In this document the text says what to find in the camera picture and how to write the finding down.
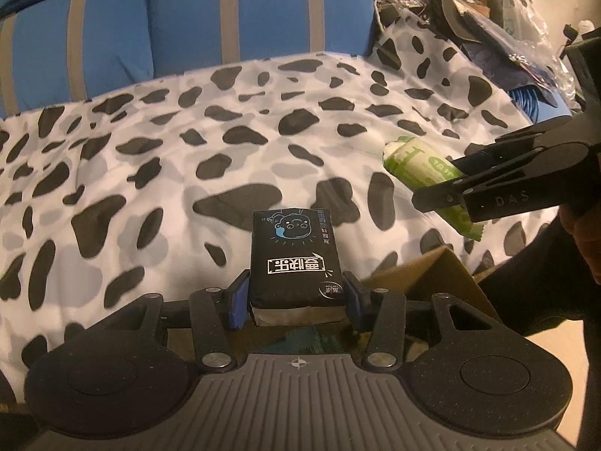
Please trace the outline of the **person right hand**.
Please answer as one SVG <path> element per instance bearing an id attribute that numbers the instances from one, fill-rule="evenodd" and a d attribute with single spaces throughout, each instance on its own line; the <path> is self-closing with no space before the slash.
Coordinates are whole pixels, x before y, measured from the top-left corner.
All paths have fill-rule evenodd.
<path id="1" fill-rule="evenodd" d="M 601 279 L 601 210 L 597 204 L 578 216 L 568 205 L 559 208 L 559 218 L 564 230 L 575 240 L 581 256 L 597 283 Z"/>

